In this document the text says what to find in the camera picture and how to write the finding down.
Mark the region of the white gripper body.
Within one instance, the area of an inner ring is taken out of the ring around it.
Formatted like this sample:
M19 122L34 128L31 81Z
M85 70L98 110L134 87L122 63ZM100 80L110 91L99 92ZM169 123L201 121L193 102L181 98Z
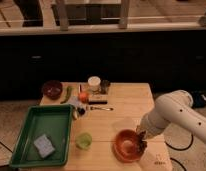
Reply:
M140 124L136 128L138 134L143 133L144 139L152 139L153 137L162 133L163 128L161 127L162 120L157 115L150 113L145 114Z

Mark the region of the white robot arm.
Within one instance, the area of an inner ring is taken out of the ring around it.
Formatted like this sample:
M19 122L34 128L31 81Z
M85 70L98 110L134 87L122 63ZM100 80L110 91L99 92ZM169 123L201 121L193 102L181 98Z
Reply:
M136 132L144 133L144 139L151 139L174 123L206 144L206 117L192 109L193 103L191 94L184 90L157 97L154 107L141 118Z

